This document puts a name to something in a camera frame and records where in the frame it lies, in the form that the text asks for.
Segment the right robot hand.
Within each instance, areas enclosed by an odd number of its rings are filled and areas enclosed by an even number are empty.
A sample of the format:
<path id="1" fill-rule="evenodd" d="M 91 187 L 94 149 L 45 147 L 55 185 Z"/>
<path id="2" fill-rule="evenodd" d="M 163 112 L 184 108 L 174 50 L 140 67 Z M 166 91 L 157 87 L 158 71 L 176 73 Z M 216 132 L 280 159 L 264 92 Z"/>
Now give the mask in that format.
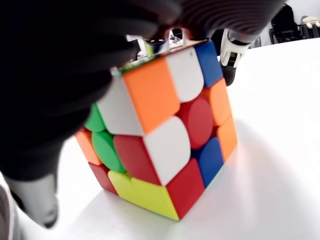
<path id="1" fill-rule="evenodd" d="M 108 90 L 110 70 L 136 47 L 127 35 L 194 39 L 217 29 L 250 42 L 282 0 L 3 0 L 0 3 L 0 171 L 38 225 L 58 218 L 57 170 L 65 140 Z"/>

